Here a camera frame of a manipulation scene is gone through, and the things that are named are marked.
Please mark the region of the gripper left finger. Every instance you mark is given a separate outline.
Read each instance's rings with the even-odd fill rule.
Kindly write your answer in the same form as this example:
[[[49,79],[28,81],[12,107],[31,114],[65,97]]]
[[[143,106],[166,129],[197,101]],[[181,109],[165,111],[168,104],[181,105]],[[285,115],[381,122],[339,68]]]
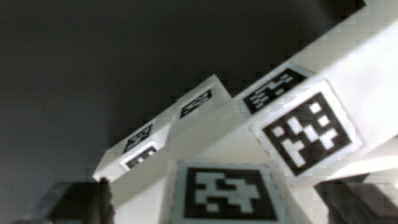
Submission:
[[[42,196],[23,224],[113,224],[108,179],[58,182]]]

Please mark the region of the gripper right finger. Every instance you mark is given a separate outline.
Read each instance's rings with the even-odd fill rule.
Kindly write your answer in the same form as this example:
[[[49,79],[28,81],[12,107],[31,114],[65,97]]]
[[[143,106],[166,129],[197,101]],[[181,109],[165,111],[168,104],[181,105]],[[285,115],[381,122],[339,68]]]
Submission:
[[[326,224],[398,224],[398,206],[365,177],[355,175],[314,186],[328,209]]]

